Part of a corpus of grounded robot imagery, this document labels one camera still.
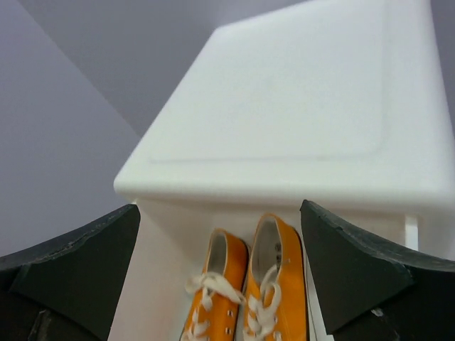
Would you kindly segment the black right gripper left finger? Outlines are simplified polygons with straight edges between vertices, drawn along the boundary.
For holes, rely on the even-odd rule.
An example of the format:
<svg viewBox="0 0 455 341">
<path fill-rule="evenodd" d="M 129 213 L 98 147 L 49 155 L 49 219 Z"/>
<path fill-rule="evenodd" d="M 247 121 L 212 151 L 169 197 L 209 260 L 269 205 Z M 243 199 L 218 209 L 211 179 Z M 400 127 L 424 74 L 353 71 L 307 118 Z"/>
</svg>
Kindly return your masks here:
<svg viewBox="0 0 455 341">
<path fill-rule="evenodd" d="M 2 340 L 107 340 L 141 215 L 125 205 L 1 258 Z"/>
</svg>

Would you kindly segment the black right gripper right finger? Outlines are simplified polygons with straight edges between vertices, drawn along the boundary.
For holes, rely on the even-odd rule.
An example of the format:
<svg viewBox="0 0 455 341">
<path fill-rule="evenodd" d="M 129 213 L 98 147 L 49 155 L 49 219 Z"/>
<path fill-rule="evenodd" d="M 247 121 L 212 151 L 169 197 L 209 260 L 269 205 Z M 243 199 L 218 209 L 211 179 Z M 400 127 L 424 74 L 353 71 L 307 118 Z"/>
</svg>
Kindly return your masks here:
<svg viewBox="0 0 455 341">
<path fill-rule="evenodd" d="M 301 230 L 335 340 L 453 340 L 454 262 L 391 242 L 304 200 Z"/>
</svg>

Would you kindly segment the orange sneaker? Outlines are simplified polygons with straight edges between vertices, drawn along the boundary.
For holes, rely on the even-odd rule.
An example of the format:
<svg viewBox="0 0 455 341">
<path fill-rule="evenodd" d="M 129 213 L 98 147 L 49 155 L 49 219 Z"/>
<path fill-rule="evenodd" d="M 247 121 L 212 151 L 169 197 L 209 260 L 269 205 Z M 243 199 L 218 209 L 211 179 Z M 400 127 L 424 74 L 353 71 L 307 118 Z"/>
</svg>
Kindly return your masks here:
<svg viewBox="0 0 455 341">
<path fill-rule="evenodd" d="M 258 222 L 247 270 L 243 340 L 308 340 L 301 238 L 278 216 Z"/>
<path fill-rule="evenodd" d="M 210 236 L 203 270 L 190 277 L 186 292 L 193 297 L 181 340 L 234 340 L 250 251 L 224 229 Z"/>
</svg>

